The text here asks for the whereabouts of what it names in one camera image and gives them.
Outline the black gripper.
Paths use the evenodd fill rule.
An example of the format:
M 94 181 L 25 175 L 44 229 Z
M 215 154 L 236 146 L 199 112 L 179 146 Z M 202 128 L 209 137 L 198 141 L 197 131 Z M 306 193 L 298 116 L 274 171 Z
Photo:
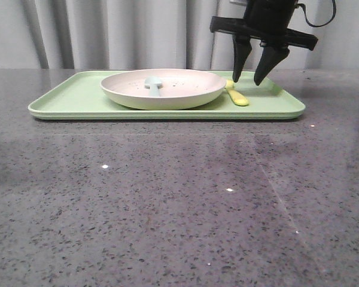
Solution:
M 288 46 L 313 50 L 318 42 L 314 35 L 288 28 L 297 1 L 248 1 L 242 18 L 212 17 L 210 31 L 232 35 L 234 64 L 232 79 L 238 82 L 251 53 L 251 39 L 265 48 L 254 74 L 257 86 L 269 72 L 288 57 Z

